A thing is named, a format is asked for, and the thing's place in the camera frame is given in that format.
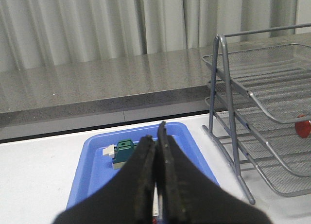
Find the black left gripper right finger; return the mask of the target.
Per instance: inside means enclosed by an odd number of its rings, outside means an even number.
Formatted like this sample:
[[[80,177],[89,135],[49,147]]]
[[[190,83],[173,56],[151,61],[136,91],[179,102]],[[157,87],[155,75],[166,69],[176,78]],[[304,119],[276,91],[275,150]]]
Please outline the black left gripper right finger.
[[[269,224],[261,210],[237,199],[208,179],[159,125],[156,179],[168,224]]]

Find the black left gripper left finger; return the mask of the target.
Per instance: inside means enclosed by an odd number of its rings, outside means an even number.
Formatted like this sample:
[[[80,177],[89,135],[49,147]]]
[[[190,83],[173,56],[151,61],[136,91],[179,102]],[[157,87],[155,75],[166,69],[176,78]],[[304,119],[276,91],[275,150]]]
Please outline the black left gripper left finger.
[[[125,165],[102,188],[59,214],[56,224],[151,224],[156,146],[142,137]]]

